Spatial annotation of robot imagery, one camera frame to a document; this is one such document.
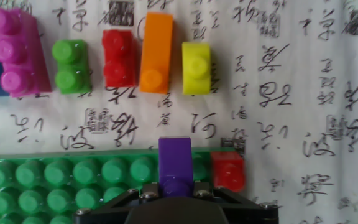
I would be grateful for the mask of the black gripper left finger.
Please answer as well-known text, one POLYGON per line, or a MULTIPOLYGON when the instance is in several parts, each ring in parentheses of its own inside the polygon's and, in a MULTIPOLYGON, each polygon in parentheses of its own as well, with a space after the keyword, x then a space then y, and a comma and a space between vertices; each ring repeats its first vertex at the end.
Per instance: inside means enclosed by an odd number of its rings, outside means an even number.
POLYGON ((127 217, 134 208, 134 206, 129 206, 131 202, 137 202, 140 205, 159 198, 159 184, 153 182, 145 184, 141 190, 129 189, 98 209, 79 208, 73 217, 127 217))

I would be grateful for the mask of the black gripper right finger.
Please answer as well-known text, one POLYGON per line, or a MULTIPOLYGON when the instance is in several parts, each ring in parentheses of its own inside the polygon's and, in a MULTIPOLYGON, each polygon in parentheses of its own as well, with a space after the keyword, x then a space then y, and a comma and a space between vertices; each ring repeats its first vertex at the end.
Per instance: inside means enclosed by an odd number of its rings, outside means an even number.
POLYGON ((274 204, 256 204, 237 192, 225 187, 211 187, 207 182, 195 182, 194 198, 217 204, 229 217, 279 217, 279 209, 274 204))

